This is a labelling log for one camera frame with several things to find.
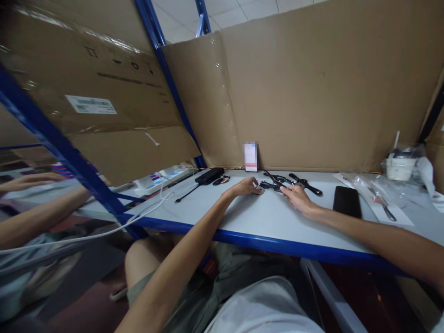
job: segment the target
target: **hand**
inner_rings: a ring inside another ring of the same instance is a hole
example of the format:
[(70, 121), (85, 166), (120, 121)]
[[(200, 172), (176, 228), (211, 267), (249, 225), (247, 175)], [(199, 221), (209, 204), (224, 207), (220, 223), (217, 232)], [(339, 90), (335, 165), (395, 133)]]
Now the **hand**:
[(309, 218), (308, 215), (313, 209), (319, 208), (318, 205), (310, 200), (302, 186), (295, 185), (287, 188), (281, 186), (280, 190), (282, 191), (282, 195), (287, 197), (290, 205), (294, 209), (300, 210), (307, 218)]
[(262, 194), (262, 191), (257, 189), (254, 184), (258, 185), (258, 181), (255, 177), (245, 178), (236, 185), (233, 185), (227, 192), (236, 196), (247, 195), (251, 193)]
[(65, 177), (56, 173), (30, 174), (1, 184), (0, 192), (21, 191), (33, 186), (51, 184), (65, 179)]

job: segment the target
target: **person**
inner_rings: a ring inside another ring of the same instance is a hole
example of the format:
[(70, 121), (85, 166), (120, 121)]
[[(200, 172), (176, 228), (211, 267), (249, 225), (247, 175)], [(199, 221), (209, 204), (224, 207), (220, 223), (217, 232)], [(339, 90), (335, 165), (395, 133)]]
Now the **person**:
[[(262, 193), (255, 185), (250, 177), (228, 189), (185, 236), (157, 234), (131, 246), (125, 259), (130, 309), (116, 332), (322, 332), (298, 265), (285, 256), (212, 243), (232, 201)], [(320, 207), (300, 186), (281, 191), (306, 218), (356, 239), (444, 296), (444, 247)], [(196, 271), (210, 246), (219, 271), (214, 282)]]
[[(21, 191), (38, 185), (65, 180), (55, 173), (26, 175), (0, 185), (0, 197), (8, 192)], [(90, 220), (73, 228), (49, 233), (48, 230), (69, 217), (91, 197), (91, 193), (79, 186), (52, 201), (27, 210), (0, 222), (0, 250), (52, 241), (82, 237), (109, 231), (116, 226), (107, 221)], [(58, 248), (57, 244), (31, 251), (0, 254), (0, 270), (24, 264)], [(80, 258), (77, 253), (55, 263), (28, 272), (11, 282), (0, 281), (0, 323), (13, 318), (26, 305), (52, 294), (62, 283), (69, 270)], [(125, 288), (119, 284), (117, 289)]]

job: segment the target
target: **blue metal shelf frame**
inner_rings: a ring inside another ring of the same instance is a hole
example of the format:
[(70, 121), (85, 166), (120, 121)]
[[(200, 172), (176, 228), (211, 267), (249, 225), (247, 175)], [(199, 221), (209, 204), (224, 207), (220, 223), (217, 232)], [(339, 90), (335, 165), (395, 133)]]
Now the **blue metal shelf frame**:
[[(122, 225), (125, 224), (128, 219), (123, 213), (127, 208), (117, 198), (121, 195), (117, 195), (108, 188), (71, 145), (71, 142), (45, 117), (28, 94), (21, 89), (3, 65), (0, 66), (0, 102), (75, 175), (97, 201)], [(125, 199), (139, 201), (139, 198), (129, 196), (126, 196)], [(148, 235), (143, 228), (138, 226), (129, 226), (126, 229), (136, 239)]]
[(211, 33), (210, 20), (208, 19), (207, 7), (205, 6), (204, 0), (196, 0), (197, 12), (199, 13), (199, 17), (203, 18), (202, 24), (202, 32), (204, 35)]
[[(156, 12), (154, 11), (153, 3), (151, 2), (151, 0), (135, 0), (134, 2), (139, 12), (139, 16), (143, 22), (143, 26), (145, 27), (145, 31), (147, 32), (148, 38), (151, 41), (151, 44), (154, 48), (154, 52), (156, 53), (156, 57), (157, 60), (159, 61), (160, 68), (162, 69), (162, 72), (170, 88), (171, 94), (173, 95), (173, 99), (174, 102), (176, 103), (176, 107), (179, 111), (180, 117), (182, 118), (182, 122), (184, 123), (186, 130), (188, 131), (188, 133), (190, 133), (191, 137), (196, 143), (197, 148), (200, 150), (199, 144), (197, 143), (197, 139), (194, 136), (193, 130), (191, 128), (190, 121), (188, 120), (188, 117), (186, 115), (184, 105), (182, 104), (182, 101), (180, 99), (179, 92), (174, 83), (167, 61), (161, 49), (161, 47), (165, 46), (167, 42), (165, 40), (165, 37), (163, 36), (163, 32), (160, 27), (159, 21), (157, 19)], [(201, 0), (201, 2), (203, 3), (203, 8), (205, 8), (204, 0)], [(198, 168), (207, 167), (202, 155), (195, 158), (194, 161)]]
[[(125, 215), (127, 218), (132, 217), (130, 214)], [(161, 220), (146, 216), (135, 222), (135, 224), (174, 234), (186, 234), (194, 226), (191, 224)], [(367, 271), (382, 271), (388, 274), (408, 276), (403, 270), (389, 263), (386, 259), (371, 253), (349, 251), (220, 229), (216, 231), (213, 240), (234, 244), (239, 247), (251, 247), (258, 250), (282, 253), (294, 257), (313, 259), (336, 265), (353, 266)]]

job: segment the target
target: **ceiling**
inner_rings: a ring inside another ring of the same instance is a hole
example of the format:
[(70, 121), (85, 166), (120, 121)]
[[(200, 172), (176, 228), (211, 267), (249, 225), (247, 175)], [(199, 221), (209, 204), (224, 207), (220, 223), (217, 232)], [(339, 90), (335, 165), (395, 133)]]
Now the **ceiling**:
[[(252, 19), (286, 12), (325, 0), (205, 0), (211, 31)], [(194, 0), (153, 0), (167, 41), (178, 43), (196, 37), (199, 15)]]

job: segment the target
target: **shorts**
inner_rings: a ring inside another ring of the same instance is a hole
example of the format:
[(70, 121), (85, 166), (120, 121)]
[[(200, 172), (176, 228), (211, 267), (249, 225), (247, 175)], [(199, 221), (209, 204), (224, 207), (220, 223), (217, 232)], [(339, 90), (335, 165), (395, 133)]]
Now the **shorts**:
[[(305, 313), (320, 323), (312, 289), (298, 264), (285, 255), (269, 256), (258, 250), (217, 243), (214, 257), (218, 263), (216, 279), (212, 281), (196, 271), (185, 287), (163, 332), (203, 332), (223, 305), (237, 291), (268, 277), (282, 276), (295, 288)], [(130, 306), (137, 299), (154, 272), (128, 290)]]

